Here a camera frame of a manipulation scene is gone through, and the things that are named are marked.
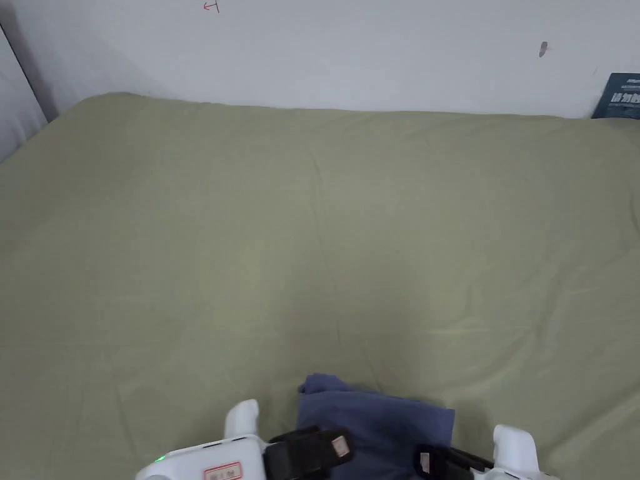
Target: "wrinkle in sheet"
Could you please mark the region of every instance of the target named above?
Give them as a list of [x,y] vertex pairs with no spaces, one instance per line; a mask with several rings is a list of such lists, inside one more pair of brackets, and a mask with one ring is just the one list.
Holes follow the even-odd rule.
[[111,356],[109,355],[107,348],[102,348],[102,354],[104,355],[104,358],[107,361],[107,364],[109,365],[111,392],[113,393],[113,399],[115,401],[116,408],[118,410],[118,420],[120,421],[120,427],[122,428],[122,432],[129,446],[129,454],[136,460],[137,463],[141,465],[142,464],[141,456],[140,456],[140,453],[138,452],[138,448],[136,447],[136,442],[134,441],[133,434],[131,433],[131,427],[129,425],[129,421],[127,420],[127,414],[124,410],[122,396],[120,395],[120,391],[118,390],[118,382],[115,377],[115,369],[113,368],[113,362],[111,361]]

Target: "folded cloth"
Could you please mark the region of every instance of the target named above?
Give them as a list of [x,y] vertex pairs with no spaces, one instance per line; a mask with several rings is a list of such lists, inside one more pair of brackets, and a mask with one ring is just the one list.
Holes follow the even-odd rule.
[[454,410],[357,391],[333,375],[309,375],[299,392],[299,429],[347,427],[353,436],[355,457],[332,479],[407,480],[416,445],[451,446]]

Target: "sticker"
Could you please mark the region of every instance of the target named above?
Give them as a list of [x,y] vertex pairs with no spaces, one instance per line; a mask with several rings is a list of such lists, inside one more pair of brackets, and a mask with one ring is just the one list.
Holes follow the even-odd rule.
[[204,480],[237,480],[242,478],[242,465],[239,461],[210,468],[204,472]]
[[333,450],[335,450],[338,457],[344,457],[350,452],[349,445],[347,445],[347,440],[342,435],[335,440],[332,440],[331,443],[333,445]]
[[420,452],[420,466],[422,467],[422,471],[426,474],[429,473],[429,454]]

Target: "red label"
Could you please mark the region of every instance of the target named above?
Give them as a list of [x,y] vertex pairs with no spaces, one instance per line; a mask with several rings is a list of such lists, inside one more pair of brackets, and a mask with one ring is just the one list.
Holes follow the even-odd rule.
[[237,480],[239,478],[242,478],[242,465],[239,461],[204,471],[204,480]]

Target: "red marking on wall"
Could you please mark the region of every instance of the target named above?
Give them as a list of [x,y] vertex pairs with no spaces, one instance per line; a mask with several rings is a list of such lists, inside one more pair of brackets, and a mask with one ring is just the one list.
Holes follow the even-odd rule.
[[216,7],[216,10],[218,11],[218,13],[220,13],[220,9],[218,8],[218,0],[216,0],[215,3],[212,3],[211,5],[208,5],[207,2],[204,3],[204,9],[207,10],[207,12],[210,12],[210,8],[214,6]]

